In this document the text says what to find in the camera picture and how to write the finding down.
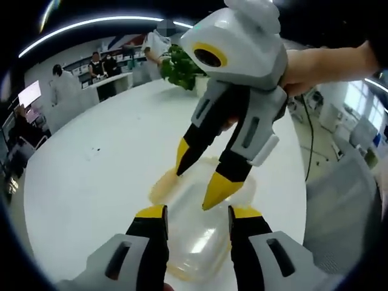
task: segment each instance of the clear plastic lid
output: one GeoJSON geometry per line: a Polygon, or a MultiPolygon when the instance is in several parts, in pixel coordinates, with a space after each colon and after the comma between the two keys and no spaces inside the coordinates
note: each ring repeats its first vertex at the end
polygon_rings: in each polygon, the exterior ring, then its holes
{"type": "Polygon", "coordinates": [[[228,205],[248,206],[256,182],[243,187],[214,208],[203,211],[207,185],[218,160],[203,158],[182,177],[168,171],[154,186],[150,200],[168,206],[170,259],[167,271],[184,281],[203,282],[215,275],[230,250],[228,205]]]}

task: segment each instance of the black cable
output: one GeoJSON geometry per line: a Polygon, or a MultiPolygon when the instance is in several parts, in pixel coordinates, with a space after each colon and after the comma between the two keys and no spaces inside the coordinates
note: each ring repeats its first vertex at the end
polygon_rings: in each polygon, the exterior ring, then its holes
{"type": "Polygon", "coordinates": [[[309,111],[307,110],[307,105],[306,105],[306,102],[304,100],[303,95],[301,95],[301,99],[302,99],[302,103],[303,103],[303,106],[304,106],[304,110],[306,111],[306,114],[307,114],[307,119],[309,120],[310,129],[311,129],[311,147],[310,147],[309,166],[307,167],[307,174],[306,174],[306,178],[305,178],[305,181],[307,181],[307,179],[309,177],[309,174],[310,174],[311,159],[312,159],[312,156],[313,156],[314,129],[313,129],[313,124],[311,123],[310,114],[309,114],[309,111]]]}

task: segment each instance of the white lab coat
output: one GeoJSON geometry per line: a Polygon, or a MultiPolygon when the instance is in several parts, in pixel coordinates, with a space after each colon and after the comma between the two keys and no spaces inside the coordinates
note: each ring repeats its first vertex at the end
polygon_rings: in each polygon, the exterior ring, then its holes
{"type": "Polygon", "coordinates": [[[52,103],[57,105],[65,99],[74,98],[81,92],[81,83],[78,78],[68,71],[62,71],[60,77],[55,76],[52,82],[52,103]]]}
{"type": "MultiPolygon", "coordinates": [[[[171,39],[160,35],[156,30],[154,30],[145,37],[141,50],[144,51],[147,47],[150,48],[151,52],[157,58],[160,58],[163,54],[167,53],[171,47],[171,39]]],[[[153,61],[147,60],[145,66],[152,81],[162,78],[158,65],[153,61]]]]}

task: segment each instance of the person in white lab coat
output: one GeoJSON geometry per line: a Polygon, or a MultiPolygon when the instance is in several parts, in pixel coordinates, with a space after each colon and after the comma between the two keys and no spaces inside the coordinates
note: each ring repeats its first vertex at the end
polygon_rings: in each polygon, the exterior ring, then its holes
{"type": "Polygon", "coordinates": [[[53,89],[52,104],[53,106],[59,104],[65,99],[70,99],[80,94],[81,83],[78,78],[72,73],[62,69],[60,65],[53,67],[53,82],[51,87],[53,89]]]}
{"type": "Polygon", "coordinates": [[[161,21],[158,27],[145,37],[141,48],[147,58],[146,67],[152,81],[162,78],[160,75],[162,56],[171,47],[171,39],[168,36],[173,34],[175,29],[166,29],[167,25],[165,21],[161,21]]]}

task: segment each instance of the green leaves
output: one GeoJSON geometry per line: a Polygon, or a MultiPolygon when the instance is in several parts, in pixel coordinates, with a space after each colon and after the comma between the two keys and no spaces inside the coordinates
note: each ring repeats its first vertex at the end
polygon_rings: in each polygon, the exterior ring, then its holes
{"type": "Polygon", "coordinates": [[[165,59],[161,66],[161,76],[169,82],[186,90],[193,90],[196,75],[206,75],[178,45],[169,48],[170,59],[165,59]]]}

